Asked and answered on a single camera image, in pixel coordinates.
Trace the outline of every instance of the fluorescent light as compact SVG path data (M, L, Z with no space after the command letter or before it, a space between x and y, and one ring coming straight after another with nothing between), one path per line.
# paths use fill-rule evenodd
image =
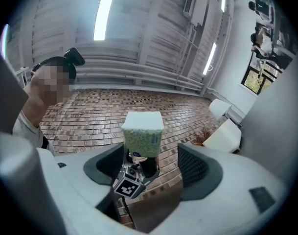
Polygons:
M222 11L225 12L225 3L226 3L226 0L222 0Z
M100 2L94 27L93 39L95 41L102 41L105 39L106 24L108 22L111 4L112 0L101 0Z
M6 24L3 28L3 32L0 39L0 50L1 55L4 59L6 59L6 39L7 39L7 31L8 31L8 24Z
M212 59L213 59L213 56L214 56L215 49L216 49L216 44L213 43L213 47L212 47L211 53L210 53L210 55L209 55L209 57L208 57L208 61L207 61L207 63L206 63L206 67L204 68L203 75L206 75L206 73L207 73L208 67L209 67L209 65L210 65L211 62L212 62Z

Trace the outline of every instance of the tissue box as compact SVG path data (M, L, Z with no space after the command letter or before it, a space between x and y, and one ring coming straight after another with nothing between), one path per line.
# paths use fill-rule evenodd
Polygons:
M159 155L164 129L160 112L129 112L121 128L131 155L145 158Z

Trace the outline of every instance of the white chair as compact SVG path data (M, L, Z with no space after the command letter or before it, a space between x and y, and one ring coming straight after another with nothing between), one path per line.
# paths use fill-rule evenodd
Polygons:
M219 120L231 109L231 105L215 99L209 106L214 117ZM232 153L240 146L241 131L231 119L225 121L205 142L205 147Z

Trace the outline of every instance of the window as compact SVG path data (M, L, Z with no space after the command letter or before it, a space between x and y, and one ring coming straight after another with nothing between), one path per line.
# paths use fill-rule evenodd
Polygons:
M274 62L259 59L255 56L255 52L253 52L241 84L259 95L266 90L281 73L282 71Z

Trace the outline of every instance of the air conditioner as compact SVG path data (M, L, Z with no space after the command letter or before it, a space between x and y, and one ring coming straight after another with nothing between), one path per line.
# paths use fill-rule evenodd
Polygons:
M188 19L191 19L192 17L195 1L196 0L186 0L186 3L184 5L183 15Z
M206 5L207 0L186 0L183 15L188 18L194 26L198 26L198 24L203 25Z

